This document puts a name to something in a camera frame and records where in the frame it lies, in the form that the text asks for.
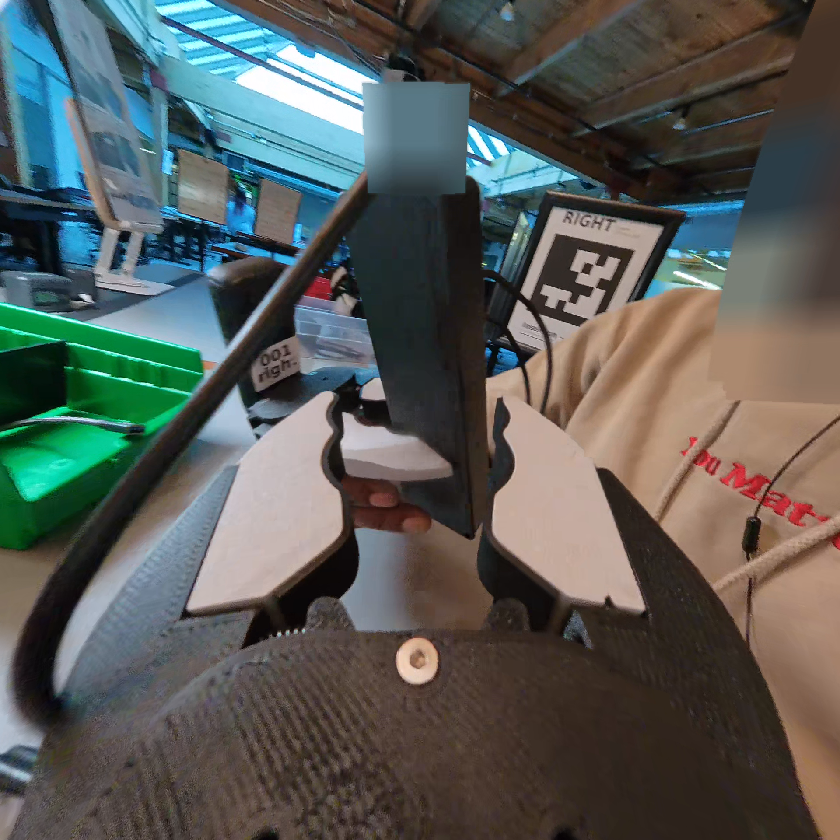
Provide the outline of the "clear plastic box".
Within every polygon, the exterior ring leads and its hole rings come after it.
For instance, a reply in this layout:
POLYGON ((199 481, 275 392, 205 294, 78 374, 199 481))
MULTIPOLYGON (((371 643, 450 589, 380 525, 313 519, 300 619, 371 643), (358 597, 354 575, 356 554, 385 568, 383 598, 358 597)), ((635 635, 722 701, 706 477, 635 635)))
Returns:
POLYGON ((333 366, 375 367, 366 321, 335 311, 332 301, 302 297, 295 308, 295 330, 304 360, 333 366))

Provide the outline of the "wooden board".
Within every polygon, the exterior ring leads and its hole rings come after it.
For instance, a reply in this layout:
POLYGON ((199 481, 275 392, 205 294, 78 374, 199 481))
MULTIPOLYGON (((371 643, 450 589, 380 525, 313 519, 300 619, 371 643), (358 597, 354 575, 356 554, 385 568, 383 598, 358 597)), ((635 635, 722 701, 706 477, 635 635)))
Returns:
POLYGON ((293 245, 302 194, 261 179, 255 218, 255 236, 280 245, 293 245))
POLYGON ((177 208, 186 216, 225 226, 228 203, 228 168, 217 161, 179 150, 177 208))

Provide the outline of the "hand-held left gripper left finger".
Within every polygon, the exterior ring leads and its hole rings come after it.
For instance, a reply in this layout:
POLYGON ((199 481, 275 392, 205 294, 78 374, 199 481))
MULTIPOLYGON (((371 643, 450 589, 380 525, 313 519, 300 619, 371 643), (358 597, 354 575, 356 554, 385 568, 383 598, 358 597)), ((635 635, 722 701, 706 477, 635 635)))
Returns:
POLYGON ((351 588, 360 553, 341 486, 342 432, 338 396, 321 393, 240 459, 186 615, 256 611, 290 631, 319 597, 351 588))

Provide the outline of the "framed marker sign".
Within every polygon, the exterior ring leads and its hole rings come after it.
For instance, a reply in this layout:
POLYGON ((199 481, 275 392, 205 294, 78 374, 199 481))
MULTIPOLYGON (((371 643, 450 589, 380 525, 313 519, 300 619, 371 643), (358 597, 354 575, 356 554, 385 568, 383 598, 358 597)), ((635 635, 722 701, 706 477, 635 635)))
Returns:
POLYGON ((523 349, 569 338, 606 312, 644 297, 686 219, 671 207, 547 191, 513 283, 507 328, 523 349))

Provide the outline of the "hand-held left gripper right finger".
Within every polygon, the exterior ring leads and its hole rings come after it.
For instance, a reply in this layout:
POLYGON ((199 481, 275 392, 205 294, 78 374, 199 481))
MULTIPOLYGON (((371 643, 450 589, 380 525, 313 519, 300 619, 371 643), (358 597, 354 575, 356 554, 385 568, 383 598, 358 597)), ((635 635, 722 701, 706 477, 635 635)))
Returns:
POLYGON ((489 500, 479 579, 494 602, 523 605, 530 628, 559 631, 577 607, 646 612, 594 462, 523 400, 493 418, 489 500))

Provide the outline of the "person's right hand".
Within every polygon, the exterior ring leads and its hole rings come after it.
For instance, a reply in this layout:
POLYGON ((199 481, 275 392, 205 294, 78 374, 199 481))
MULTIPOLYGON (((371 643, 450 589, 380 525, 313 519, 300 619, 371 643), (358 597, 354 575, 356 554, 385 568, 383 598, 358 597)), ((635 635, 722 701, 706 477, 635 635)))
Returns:
POLYGON ((413 534, 431 528, 429 515, 404 501, 389 481, 346 476, 342 487, 357 529, 413 534))

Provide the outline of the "grey device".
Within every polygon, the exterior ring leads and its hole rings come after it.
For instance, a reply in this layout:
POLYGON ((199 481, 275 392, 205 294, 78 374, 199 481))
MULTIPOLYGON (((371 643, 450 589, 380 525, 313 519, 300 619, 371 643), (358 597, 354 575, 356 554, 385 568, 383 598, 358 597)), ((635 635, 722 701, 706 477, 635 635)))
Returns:
POLYGON ((95 283, 87 276, 79 279, 40 271, 4 270, 1 280, 7 303, 19 308, 65 314, 98 306, 95 283))

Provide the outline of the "green plastic bin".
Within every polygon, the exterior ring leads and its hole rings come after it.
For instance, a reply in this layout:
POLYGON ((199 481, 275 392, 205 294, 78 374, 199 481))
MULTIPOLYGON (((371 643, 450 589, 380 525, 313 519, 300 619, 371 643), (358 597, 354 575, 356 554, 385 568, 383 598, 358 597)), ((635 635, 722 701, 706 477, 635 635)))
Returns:
POLYGON ((66 405, 1 434, 1 545, 27 550, 94 506, 204 378, 200 352, 57 314, 1 306, 1 351, 68 349, 66 405))

